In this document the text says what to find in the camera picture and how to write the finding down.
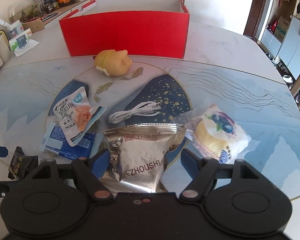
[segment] yellow toy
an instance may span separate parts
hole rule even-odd
[[[128,57],[128,51],[114,49],[100,52],[95,60],[94,65],[101,73],[107,76],[125,75],[131,67],[132,60]]]

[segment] dining table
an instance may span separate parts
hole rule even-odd
[[[26,155],[38,155],[39,161],[71,162],[41,152],[39,146],[55,121],[56,116],[49,114],[55,98],[76,81],[89,87],[91,106],[107,107],[97,121],[95,133],[99,135],[132,123],[169,123],[202,104],[217,105],[251,138],[237,158],[250,163],[289,199],[300,197],[300,110],[276,68],[251,39],[190,19],[183,59],[129,55],[128,73],[113,77],[97,71],[92,55],[71,57],[59,25],[33,33],[31,38],[39,44],[19,57],[12,54],[0,68],[0,146],[9,152],[0,158],[0,180],[8,180],[17,146]],[[118,125],[108,122],[114,112],[153,100],[162,106],[155,117],[133,117]],[[182,147],[200,156],[190,141],[184,140]],[[180,149],[167,158],[161,181],[179,195],[191,177],[181,164]],[[229,182],[220,180],[217,186]],[[0,217],[0,239],[7,233]]]

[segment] door frame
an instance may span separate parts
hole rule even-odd
[[[255,40],[255,38],[256,38],[256,34],[257,34],[258,28],[259,28],[260,23],[261,23],[261,18],[262,18],[262,14],[263,14],[263,11],[265,9],[265,6],[266,6],[266,0],[263,0],[262,5],[261,5],[261,10],[260,10],[260,13],[259,13],[259,16],[258,16],[257,24],[256,24],[256,27],[253,31],[252,37],[251,37],[252,40]]]

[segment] salmon-colored meat image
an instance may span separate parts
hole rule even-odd
[[[77,106],[74,109],[74,122],[78,126],[78,131],[83,132],[88,122],[91,120],[90,106]]]

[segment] cardboard box on shelf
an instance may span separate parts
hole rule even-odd
[[[183,58],[189,12],[183,0],[93,0],[59,23],[71,56],[126,49]]]
[[[274,35],[280,41],[283,41],[283,39],[284,39],[284,37],[287,33],[287,30],[289,28],[289,25],[290,25],[290,22],[286,18],[280,16],[279,21],[278,21],[278,25],[277,25],[277,27],[274,31]]]

